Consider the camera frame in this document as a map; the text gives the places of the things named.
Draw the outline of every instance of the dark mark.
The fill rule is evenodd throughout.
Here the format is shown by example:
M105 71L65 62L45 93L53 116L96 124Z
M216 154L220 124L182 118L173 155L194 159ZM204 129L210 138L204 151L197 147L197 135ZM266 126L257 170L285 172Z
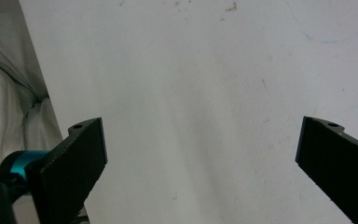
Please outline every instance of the dark mark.
M295 120L295 119L292 119L292 120L293 120L293 122L294 122L294 123L295 123L295 125L296 125L296 129L297 129L297 130L299 130L299 129L298 129L298 125L297 125L296 120Z
M226 9L226 11L235 11L237 10L237 2L233 2L232 7Z
M264 78L261 78L261 82L263 82L264 89L266 89L266 92L269 92L269 89L267 88L266 81Z
M268 123L269 122L269 117L267 117L265 120L263 120L263 123Z
M176 199L178 199L178 194L175 192L175 197L173 197L172 200L175 201Z
M322 43L322 44L339 44L341 42L350 40L350 39L358 36L358 32L355 32L355 33L352 33L351 35L343 36L343 37L338 38L338 39L318 39L318 38L314 38L308 31L304 30L304 28L302 26L302 22L296 16L292 6L287 1L285 1L285 2L286 2L287 7L290 10L290 13L292 14L293 20L295 20L295 22L297 23L298 28L301 30L303 35L309 40L309 42L315 41L315 42L319 42L319 43Z

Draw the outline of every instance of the teal component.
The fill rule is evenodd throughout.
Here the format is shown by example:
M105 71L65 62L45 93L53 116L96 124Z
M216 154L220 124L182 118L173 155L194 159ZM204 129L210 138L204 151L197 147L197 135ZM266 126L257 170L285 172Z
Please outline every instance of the teal component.
M45 157L48 154L46 150L40 151L24 151L13 163L11 166L10 172L12 174L19 174L21 175L24 180L27 180L27 176L25 175L25 166L27 166L32 161L37 161Z

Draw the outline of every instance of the white surface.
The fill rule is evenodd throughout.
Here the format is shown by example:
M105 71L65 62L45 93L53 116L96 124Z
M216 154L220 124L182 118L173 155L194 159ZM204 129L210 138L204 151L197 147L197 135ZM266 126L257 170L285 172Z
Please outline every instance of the white surface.
M92 223L350 223L295 163L358 138L358 1L21 0L62 133L102 116Z

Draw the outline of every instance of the screw hole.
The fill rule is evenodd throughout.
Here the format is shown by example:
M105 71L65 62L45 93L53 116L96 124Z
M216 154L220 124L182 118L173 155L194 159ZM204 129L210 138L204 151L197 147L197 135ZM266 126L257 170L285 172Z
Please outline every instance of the screw hole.
M333 128L339 127L336 123L328 123L327 125Z
M83 125L77 124L77 125L74 126L74 129L79 129L79 128L83 128Z

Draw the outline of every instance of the white fabric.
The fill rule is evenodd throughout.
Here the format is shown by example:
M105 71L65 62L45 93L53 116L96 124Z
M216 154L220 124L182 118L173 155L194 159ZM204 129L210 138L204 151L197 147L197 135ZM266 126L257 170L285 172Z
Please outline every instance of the white fabric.
M0 163L13 151L62 140L21 11L0 15ZM31 197L14 205L19 223L38 223Z

